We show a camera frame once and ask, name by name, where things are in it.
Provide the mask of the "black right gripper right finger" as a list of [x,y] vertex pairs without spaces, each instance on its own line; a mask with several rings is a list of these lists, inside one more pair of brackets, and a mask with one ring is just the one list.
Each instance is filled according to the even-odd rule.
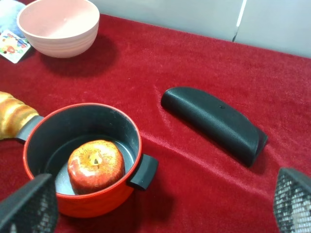
[[279,170],[273,212],[281,233],[311,231],[311,178],[294,169]]

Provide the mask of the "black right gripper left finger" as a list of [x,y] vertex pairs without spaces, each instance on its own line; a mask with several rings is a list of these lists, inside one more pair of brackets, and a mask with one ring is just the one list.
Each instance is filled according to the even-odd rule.
[[2,233],[52,233],[58,221],[54,178],[36,176],[0,202]]

